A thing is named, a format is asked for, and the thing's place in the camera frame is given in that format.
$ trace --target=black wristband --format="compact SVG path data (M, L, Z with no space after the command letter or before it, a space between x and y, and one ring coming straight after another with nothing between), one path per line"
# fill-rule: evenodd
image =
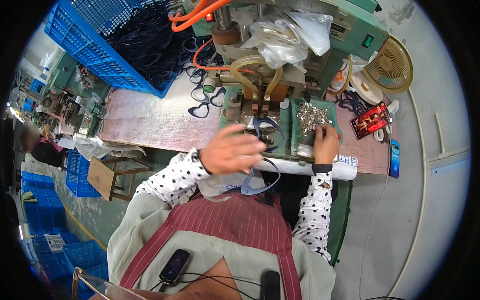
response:
M204 167L205 171L206 171L209 175L212 174L212 172L210 172L209 170L207 170L207 168L205 168L202 160L200 159L200 149L197 150L197 153L196 153L196 154L192 154L192 160L193 160L193 159L197 159L198 161L200 161L200 163L201 163L202 166Z
M312 165L312 171L314 173L326 173L332 170L332 164L314 164Z

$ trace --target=polka dot sleeve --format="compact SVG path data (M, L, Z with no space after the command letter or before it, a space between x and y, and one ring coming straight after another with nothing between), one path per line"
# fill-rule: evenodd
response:
M135 196L141 193L155 195L172 207L175 200L195 187L199 180L208 177L210 175L198 157L198 150L192 148L188 154L175 155L165 169L142 182Z
M293 237L303 241L309 250L317 252L327 261L328 224L332 207L332 176L314 173L310 180L308 194L300 201L299 220L293 229Z

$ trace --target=fan grille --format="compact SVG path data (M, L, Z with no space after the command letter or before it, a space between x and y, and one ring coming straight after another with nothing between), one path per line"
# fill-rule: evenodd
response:
M413 78L410 56L392 37L364 70L384 91L406 90Z

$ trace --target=apron strap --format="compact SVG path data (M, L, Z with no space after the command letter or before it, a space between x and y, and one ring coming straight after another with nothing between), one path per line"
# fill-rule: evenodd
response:
M278 255L280 272L282 273L283 291L286 300L301 300L300 279L295 268L291 249Z
M160 252L168 239L175 232L175 229L162 225L159 230L147 241L147 243L135 255L120 281L123 288L133 288L140 275L149 266L152 260Z

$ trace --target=woman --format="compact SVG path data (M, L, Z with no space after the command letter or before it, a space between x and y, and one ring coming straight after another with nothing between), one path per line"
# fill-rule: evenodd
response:
M148 299L246 300L260 298L262 278L270 270L280 278L273 299L330 299L335 281L327 251L330 173L339 146L331 125L317 128L314 175L293 232L282 218L278 197L268 205L261 194L230 191L174 205L211 174L249 170L263 159L265 144L255 136L231 135L243 129L223 128L205 148L176 155L139 185L108 243L111 282ZM177 285L160 286L159 274L178 249L188 251L191 260ZM274 290L266 295L275 295Z
M67 148L58 146L50 134L50 124L41 133L33 122L25 122L20 132L20 145L23 152L30 153L36 160L54 167L61 167Z

